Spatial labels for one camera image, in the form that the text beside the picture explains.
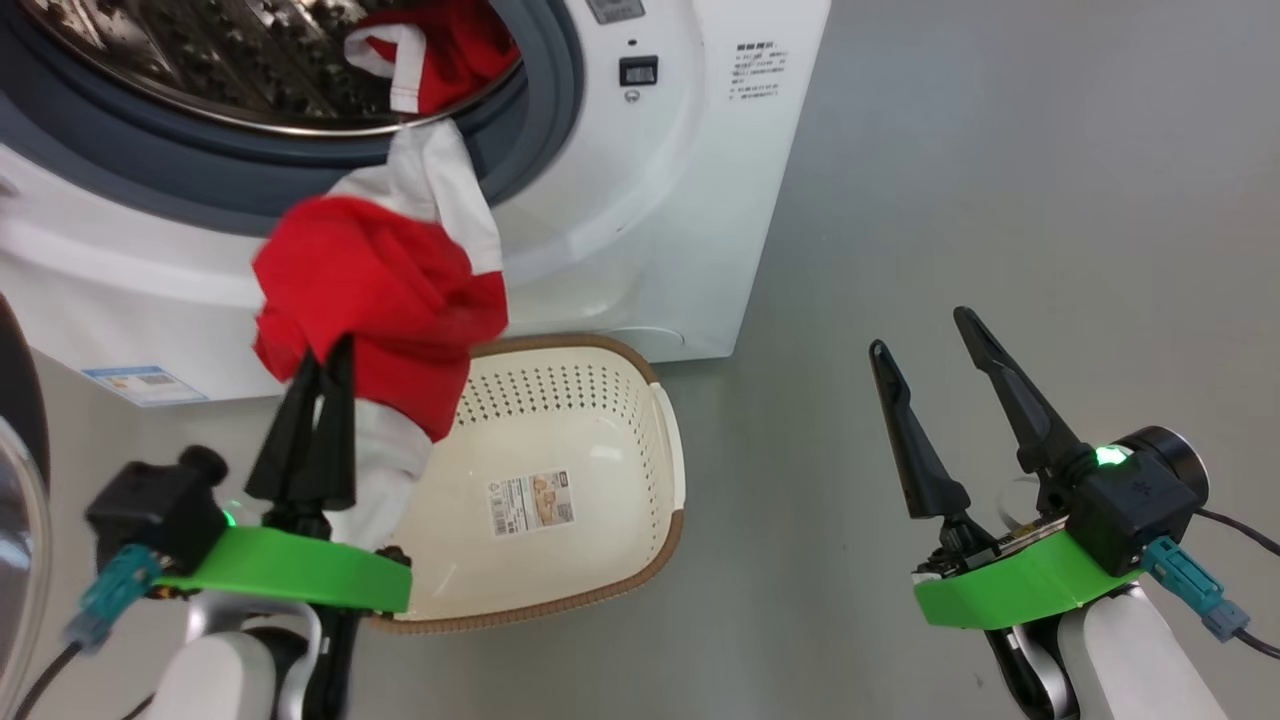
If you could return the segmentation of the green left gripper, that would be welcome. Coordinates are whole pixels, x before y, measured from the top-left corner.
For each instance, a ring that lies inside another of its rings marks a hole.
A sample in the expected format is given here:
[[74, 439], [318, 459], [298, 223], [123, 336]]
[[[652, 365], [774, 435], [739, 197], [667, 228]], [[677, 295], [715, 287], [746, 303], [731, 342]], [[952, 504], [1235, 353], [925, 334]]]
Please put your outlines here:
[[[317, 415], [317, 401], [323, 400]], [[355, 347], [349, 334], [321, 366], [307, 351], [262, 442], [244, 491], [269, 503], [351, 509], [356, 500]], [[159, 585], [369, 612], [402, 612], [410, 566], [374, 552], [268, 527], [223, 510], [160, 521], [154, 551], [170, 565]]]

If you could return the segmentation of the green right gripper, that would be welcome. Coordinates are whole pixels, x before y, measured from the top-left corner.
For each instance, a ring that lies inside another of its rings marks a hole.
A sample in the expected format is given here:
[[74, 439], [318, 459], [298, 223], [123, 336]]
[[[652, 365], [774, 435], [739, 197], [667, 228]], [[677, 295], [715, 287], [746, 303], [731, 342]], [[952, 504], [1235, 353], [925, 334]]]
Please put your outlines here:
[[1083, 609], [1138, 579], [1112, 575], [1068, 532], [1076, 483], [1093, 468], [1083, 442], [997, 341], [977, 311], [954, 309], [974, 366], [987, 374], [1018, 442], [1016, 460], [1039, 480], [1037, 510], [1048, 515], [996, 537], [968, 512], [972, 498], [945, 469], [913, 410], [911, 391], [887, 343], [868, 348], [884, 428], [908, 515], [940, 519], [940, 547], [911, 574], [925, 621], [995, 632]]

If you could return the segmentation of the red and white jersey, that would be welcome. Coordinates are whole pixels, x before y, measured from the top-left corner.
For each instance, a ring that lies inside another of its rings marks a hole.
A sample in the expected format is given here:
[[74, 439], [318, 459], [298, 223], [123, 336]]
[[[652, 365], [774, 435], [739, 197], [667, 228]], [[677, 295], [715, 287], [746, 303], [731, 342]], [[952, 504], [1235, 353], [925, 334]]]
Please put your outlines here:
[[472, 351], [509, 323], [497, 222], [447, 110], [509, 70], [518, 47], [490, 0], [374, 13], [343, 45], [352, 67], [390, 81], [390, 109], [422, 124], [282, 218], [253, 261], [255, 348], [289, 382], [306, 352], [352, 341], [355, 503], [325, 518], [333, 541], [375, 551], [451, 433]]

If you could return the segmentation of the black round washing machine door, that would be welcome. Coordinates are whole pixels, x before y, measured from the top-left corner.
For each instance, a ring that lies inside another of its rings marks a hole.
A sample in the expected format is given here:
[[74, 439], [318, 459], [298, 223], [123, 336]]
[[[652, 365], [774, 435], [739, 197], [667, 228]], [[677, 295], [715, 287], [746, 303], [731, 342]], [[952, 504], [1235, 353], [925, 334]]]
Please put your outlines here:
[[0, 720], [15, 711], [49, 602], [49, 424], [33, 354], [0, 295]]

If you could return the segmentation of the paper label inside basket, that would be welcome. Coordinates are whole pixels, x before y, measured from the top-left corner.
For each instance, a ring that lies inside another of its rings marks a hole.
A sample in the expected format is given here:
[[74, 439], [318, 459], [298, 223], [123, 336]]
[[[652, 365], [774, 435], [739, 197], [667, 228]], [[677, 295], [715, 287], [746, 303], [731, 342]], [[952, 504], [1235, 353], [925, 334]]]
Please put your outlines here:
[[497, 538], [571, 525], [577, 518], [566, 470], [489, 482], [486, 501]]

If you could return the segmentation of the cream perforated laundry basket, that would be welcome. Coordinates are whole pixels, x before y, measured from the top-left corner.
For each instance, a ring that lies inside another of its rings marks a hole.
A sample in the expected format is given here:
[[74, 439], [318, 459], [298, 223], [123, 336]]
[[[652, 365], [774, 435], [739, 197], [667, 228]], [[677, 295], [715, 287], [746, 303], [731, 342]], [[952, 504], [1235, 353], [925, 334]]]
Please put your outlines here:
[[[576, 521], [494, 537], [486, 484], [550, 470], [570, 474]], [[635, 350], [590, 334], [483, 347], [390, 539], [412, 562], [408, 607], [371, 624], [472, 632], [626, 594], [675, 555], [685, 500], [678, 421]]]

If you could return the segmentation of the grey rubber door gasket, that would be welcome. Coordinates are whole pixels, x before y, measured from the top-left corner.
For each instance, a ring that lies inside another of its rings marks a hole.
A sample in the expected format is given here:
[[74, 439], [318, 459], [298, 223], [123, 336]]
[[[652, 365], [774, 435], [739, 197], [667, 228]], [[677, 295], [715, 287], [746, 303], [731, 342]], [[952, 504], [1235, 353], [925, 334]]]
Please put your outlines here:
[[[492, 0], [524, 68], [456, 117], [486, 199], [503, 202], [556, 160], [585, 90], [564, 0]], [[381, 165], [388, 135], [289, 138], [166, 108], [108, 79], [0, 0], [0, 143], [114, 202], [211, 231], [261, 236], [294, 202]]]

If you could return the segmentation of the white washing machine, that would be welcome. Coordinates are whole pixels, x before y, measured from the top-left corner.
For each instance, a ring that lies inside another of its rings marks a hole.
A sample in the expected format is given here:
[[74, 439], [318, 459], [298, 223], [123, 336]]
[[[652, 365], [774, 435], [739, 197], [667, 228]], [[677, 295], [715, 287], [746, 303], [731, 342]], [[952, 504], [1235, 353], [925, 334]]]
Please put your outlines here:
[[[728, 356], [832, 0], [564, 5], [582, 49], [576, 124], [529, 187], [485, 196], [508, 334], [595, 332], [653, 363]], [[28, 342], [79, 375], [160, 366], [210, 401], [275, 395], [252, 350], [251, 261], [271, 229], [155, 217], [0, 143], [0, 293]]]

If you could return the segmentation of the steel washing machine drum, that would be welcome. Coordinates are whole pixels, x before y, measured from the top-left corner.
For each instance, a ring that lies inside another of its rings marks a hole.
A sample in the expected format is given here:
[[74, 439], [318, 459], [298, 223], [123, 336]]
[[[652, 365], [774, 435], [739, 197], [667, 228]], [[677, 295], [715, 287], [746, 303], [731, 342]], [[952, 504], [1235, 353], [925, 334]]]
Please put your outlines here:
[[101, 77], [269, 135], [385, 135], [475, 108], [522, 65], [488, 0], [12, 1]]

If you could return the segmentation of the blue energy label sticker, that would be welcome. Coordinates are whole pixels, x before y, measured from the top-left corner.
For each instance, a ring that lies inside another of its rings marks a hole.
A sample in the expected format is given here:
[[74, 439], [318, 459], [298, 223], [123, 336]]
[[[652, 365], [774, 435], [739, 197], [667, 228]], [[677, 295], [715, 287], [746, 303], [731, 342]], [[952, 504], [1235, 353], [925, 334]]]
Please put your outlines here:
[[160, 366], [110, 366], [81, 374], [138, 407], [205, 404], [210, 398]]

